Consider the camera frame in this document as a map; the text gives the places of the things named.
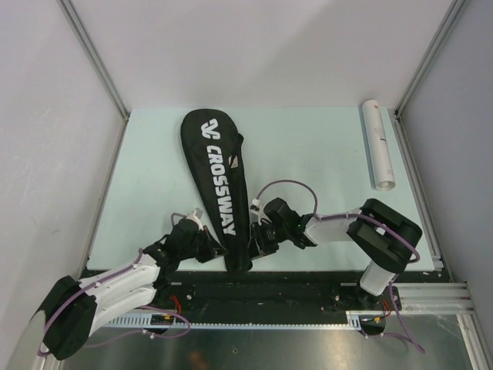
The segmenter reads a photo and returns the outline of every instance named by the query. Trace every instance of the white table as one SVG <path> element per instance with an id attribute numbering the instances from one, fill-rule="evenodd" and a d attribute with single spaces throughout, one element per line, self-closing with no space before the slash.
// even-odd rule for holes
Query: white table
<path id="1" fill-rule="evenodd" d="M 192 108 L 134 110 L 99 222 L 87 268 L 109 269 L 133 259 L 171 231 L 172 212 L 187 214 L 202 202 L 182 152 L 179 127 Z M 397 186 L 388 192 L 371 187 L 371 173 L 358 107 L 222 109 L 244 136 L 243 160 L 249 198 L 272 180 L 294 179 L 310 185 L 319 213 L 360 207 L 377 198 L 421 225 L 400 150 L 385 108 L 381 108 Z M 313 210 L 303 187 L 280 184 L 262 197 L 282 197 L 299 214 Z M 204 214 L 206 224 L 209 218 Z M 428 243 L 418 245 L 421 261 L 408 271 L 434 269 Z M 282 243 L 274 255 L 255 260 L 253 271 L 363 270 L 369 258 L 353 242 L 302 251 Z M 206 264 L 184 261 L 182 271 L 224 271 L 223 259 Z"/>

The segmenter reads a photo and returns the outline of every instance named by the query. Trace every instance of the white wall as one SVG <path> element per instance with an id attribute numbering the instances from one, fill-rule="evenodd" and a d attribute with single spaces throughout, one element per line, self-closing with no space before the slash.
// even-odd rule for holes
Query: white wall
<path id="1" fill-rule="evenodd" d="M 451 269 L 493 347 L 493 1 L 466 8 L 404 121 Z"/>
<path id="2" fill-rule="evenodd" d="M 451 0 L 74 4 L 132 108 L 391 108 Z"/>
<path id="3" fill-rule="evenodd" d="M 122 127 L 55 0 L 0 4 L 0 368 L 76 272 Z"/>

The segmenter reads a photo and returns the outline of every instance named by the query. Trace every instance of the gray wall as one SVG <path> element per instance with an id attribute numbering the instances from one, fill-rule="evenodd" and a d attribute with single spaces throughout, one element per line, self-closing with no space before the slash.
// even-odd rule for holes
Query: gray wall
<path id="1" fill-rule="evenodd" d="M 493 1 L 466 8 L 404 113 L 442 249 L 493 346 Z"/>
<path id="2" fill-rule="evenodd" d="M 0 2 L 0 45 L 5 368 L 53 283 L 82 262 L 122 121 L 56 1 Z"/>

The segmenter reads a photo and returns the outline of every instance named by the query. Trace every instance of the reflective floor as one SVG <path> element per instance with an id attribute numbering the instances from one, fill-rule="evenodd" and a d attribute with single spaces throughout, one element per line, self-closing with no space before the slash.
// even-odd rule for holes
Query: reflective floor
<path id="1" fill-rule="evenodd" d="M 394 338 L 365 340 L 355 331 L 192 330 L 178 339 L 142 335 L 98 349 L 81 350 L 65 370 L 321 370 L 472 369 L 455 316 L 415 316 L 406 322 L 427 351 L 422 355 Z M 100 329 L 92 343 L 125 329 Z M 402 330 L 396 318 L 387 332 Z"/>

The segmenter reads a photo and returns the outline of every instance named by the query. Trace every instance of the black bag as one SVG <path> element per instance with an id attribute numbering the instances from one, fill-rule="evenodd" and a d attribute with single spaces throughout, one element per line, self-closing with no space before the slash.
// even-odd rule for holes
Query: black bag
<path id="1" fill-rule="evenodd" d="M 250 216 L 241 157 L 243 137 L 231 118 L 216 109 L 188 113 L 181 126 L 186 162 L 219 242 L 228 250 L 226 269 L 251 269 Z"/>

